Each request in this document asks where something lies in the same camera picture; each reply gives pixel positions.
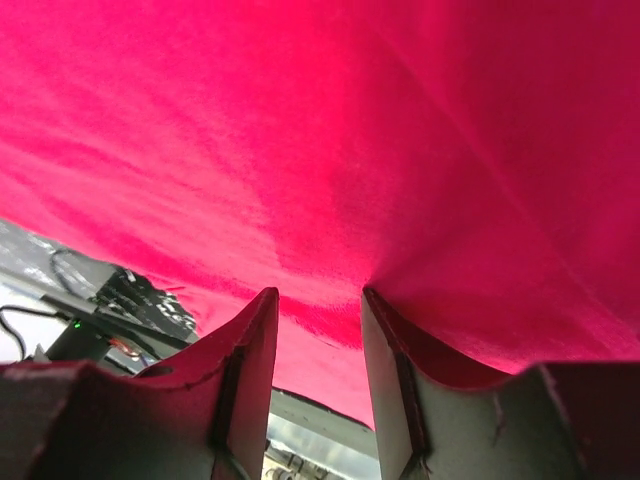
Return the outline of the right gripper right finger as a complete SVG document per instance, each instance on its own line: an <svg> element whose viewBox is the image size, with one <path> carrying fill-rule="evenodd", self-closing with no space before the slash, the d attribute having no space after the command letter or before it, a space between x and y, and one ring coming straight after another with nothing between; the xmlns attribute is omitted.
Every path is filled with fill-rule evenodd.
<svg viewBox="0 0 640 480"><path fill-rule="evenodd" d="M402 317L375 290L361 310L385 479L635 479L639 366L488 367Z"/></svg>

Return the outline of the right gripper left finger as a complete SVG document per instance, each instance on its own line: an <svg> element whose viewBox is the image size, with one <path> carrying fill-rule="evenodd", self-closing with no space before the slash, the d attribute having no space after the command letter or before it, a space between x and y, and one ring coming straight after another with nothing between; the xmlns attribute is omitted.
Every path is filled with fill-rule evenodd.
<svg viewBox="0 0 640 480"><path fill-rule="evenodd" d="M134 377L88 361L1 369L5 479L257 479L279 294Z"/></svg>

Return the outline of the crimson t shirt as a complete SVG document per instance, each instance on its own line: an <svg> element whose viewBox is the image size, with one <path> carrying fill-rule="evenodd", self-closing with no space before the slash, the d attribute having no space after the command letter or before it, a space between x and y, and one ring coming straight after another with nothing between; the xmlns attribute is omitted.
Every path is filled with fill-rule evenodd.
<svg viewBox="0 0 640 480"><path fill-rule="evenodd" d="M377 290L514 373L639 356L635 1L5 1L1 216L173 291L275 287L275 384L373 421Z"/></svg>

